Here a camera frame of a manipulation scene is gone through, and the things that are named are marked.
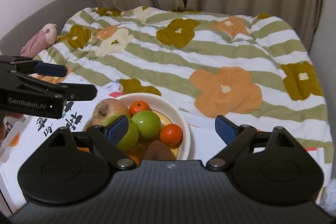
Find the green apple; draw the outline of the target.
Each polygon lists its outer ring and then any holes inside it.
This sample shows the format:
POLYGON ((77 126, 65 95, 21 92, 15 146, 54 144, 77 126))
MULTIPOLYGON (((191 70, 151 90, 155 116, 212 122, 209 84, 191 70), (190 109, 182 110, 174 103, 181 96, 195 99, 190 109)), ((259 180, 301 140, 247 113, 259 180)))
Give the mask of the green apple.
POLYGON ((157 139, 161 131, 161 120, 157 114, 150 110, 143 110, 134 114, 131 119, 139 130, 140 139, 157 139))
POLYGON ((133 121, 121 115, 104 126, 104 135, 122 152, 131 150, 138 142, 139 130, 133 121))

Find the large yellow-red apple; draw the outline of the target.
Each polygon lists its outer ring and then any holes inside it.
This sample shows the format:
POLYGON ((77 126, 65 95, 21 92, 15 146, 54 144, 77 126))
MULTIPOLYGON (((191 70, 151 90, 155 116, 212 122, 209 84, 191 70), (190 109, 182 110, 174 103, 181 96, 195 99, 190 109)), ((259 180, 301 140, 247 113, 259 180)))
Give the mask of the large yellow-red apple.
POLYGON ((105 126, 121 115, 131 117, 131 113, 125 104, 113 98, 104 99, 94 108, 92 124, 105 126))

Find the large orange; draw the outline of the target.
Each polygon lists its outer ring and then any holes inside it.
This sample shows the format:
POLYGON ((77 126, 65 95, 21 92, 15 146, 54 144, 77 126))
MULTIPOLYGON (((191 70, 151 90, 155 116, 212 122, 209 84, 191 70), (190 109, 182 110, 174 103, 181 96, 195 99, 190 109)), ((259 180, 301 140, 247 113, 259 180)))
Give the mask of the large orange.
POLYGON ((136 166, 139 166, 141 163, 141 159, 132 151, 126 151, 124 152, 130 159, 132 159, 135 163, 136 166))

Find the small mandarin front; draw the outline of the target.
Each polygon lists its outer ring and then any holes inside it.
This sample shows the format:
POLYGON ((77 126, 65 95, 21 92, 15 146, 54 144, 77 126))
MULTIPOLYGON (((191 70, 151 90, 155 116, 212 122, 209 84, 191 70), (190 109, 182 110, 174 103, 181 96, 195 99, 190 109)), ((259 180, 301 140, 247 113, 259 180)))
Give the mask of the small mandarin front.
POLYGON ((130 105, 129 110, 130 110, 131 115, 135 115, 141 111, 150 111, 151 108, 148 105, 148 103, 145 101, 135 101, 130 105))

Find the small mandarin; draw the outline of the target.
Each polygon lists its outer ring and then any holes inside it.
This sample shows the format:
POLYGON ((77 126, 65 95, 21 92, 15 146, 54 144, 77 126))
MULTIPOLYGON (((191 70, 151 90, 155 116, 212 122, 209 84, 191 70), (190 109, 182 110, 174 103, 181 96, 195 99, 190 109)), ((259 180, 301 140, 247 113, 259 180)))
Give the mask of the small mandarin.
POLYGON ((161 142, 165 143, 168 146, 178 144, 183 136, 182 129, 177 124, 168 124, 159 134, 159 139, 161 142))
POLYGON ((141 111, 150 111, 151 108, 148 105, 148 103, 145 101, 135 101, 130 105, 129 110, 130 110, 131 115, 135 115, 141 111))

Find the brown kiwi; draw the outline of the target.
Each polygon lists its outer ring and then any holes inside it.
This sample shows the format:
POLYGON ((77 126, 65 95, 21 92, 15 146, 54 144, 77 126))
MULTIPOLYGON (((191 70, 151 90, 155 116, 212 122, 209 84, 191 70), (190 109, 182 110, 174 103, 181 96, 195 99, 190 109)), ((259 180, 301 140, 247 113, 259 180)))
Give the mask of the brown kiwi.
POLYGON ((147 146, 143 159, 173 161, 175 160, 175 156, 166 144, 159 140, 155 140, 147 146))

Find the orange mandarin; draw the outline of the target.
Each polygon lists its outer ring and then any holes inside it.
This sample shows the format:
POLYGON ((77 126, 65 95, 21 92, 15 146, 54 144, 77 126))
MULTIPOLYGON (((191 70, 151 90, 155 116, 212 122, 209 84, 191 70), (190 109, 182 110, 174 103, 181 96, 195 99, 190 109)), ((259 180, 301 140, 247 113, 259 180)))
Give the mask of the orange mandarin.
POLYGON ((83 152, 90 153, 89 148, 86 148, 86 147, 78 147, 78 150, 83 151, 83 152))

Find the pink plush toy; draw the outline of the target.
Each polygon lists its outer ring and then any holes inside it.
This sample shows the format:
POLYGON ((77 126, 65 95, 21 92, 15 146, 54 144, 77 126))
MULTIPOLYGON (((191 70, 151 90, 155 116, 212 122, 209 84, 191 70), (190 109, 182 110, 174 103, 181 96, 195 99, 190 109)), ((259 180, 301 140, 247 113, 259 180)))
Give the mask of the pink plush toy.
POLYGON ((57 43, 59 38, 57 25, 48 23, 22 47, 20 54, 22 57, 35 57, 41 51, 57 43))

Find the white fruit print cloth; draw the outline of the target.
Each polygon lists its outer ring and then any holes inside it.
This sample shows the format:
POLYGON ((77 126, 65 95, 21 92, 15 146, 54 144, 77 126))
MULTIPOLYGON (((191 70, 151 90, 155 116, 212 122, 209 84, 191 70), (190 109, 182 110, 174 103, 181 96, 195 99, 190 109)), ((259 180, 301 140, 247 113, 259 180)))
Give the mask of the white fruit print cloth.
MULTIPOLYGON (((24 122, 17 121, 13 125, 1 146, 1 191, 10 210, 16 212, 26 203, 17 180, 21 165, 57 128, 68 122, 71 122, 72 131, 82 131, 89 127, 93 110, 100 101, 126 95, 119 93, 117 89, 117 84, 109 83, 97 88, 97 96, 92 101, 69 102, 61 119, 26 116, 24 122)), ((191 146, 187 159, 206 162, 226 146, 215 131, 215 120, 203 116, 194 106, 185 108, 185 96, 174 93, 172 98, 166 100, 182 112, 189 126, 191 146)), ((296 122, 293 117, 292 111, 288 112, 286 120, 261 115, 226 114, 226 118, 236 125, 248 124, 261 131, 270 132, 276 126, 284 127, 319 164, 324 174, 323 183, 327 185, 332 169, 332 164, 327 161, 333 159, 330 126, 326 121, 311 118, 296 122)))

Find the grey headboard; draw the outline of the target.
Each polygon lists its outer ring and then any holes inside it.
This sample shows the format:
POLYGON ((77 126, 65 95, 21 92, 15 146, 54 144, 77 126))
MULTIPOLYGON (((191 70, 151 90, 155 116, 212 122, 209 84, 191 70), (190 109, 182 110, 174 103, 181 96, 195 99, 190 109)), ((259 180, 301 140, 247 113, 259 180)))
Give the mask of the grey headboard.
POLYGON ((19 56, 21 48, 47 23, 61 32, 66 21, 76 12, 96 7, 94 0, 55 0, 24 19, 1 38, 1 54, 19 56))

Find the cream duck print plate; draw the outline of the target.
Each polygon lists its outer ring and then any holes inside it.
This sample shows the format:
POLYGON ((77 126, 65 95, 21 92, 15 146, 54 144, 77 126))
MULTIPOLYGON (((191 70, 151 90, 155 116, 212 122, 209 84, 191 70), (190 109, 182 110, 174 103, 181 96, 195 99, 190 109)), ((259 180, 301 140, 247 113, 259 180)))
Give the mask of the cream duck print plate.
MULTIPOLYGON (((149 93, 127 94, 120 96, 117 100, 120 100, 127 107, 130 107, 131 103, 135 101, 145 101, 149 104, 153 112, 160 117, 163 127, 171 123, 177 124, 182 129, 183 136, 178 144, 170 146, 170 150, 174 154, 175 160, 187 160, 191 146, 190 130, 185 117, 177 107, 168 100, 149 93)), ((150 143, 150 141, 139 140, 131 151, 142 160, 147 146, 150 143)))

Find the striped floral quilt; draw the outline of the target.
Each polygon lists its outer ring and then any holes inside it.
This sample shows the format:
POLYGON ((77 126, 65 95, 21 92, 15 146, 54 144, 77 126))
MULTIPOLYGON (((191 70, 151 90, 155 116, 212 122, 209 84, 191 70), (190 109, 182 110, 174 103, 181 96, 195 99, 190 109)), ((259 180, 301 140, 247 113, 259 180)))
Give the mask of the striped floral quilt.
POLYGON ((305 47, 281 18, 86 8, 37 59, 65 65, 98 86, 120 83, 125 94, 171 101, 189 121, 199 151, 217 115, 263 131, 282 126, 315 148, 325 180, 331 178, 326 100, 305 47))

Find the white plastic bag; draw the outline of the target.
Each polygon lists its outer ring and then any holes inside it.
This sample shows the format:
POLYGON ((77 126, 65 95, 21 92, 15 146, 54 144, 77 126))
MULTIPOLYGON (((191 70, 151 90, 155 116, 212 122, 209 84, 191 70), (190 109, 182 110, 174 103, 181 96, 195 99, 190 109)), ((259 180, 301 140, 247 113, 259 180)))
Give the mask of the white plastic bag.
POLYGON ((336 179, 333 178, 325 188, 319 206, 332 217, 336 215, 336 179))

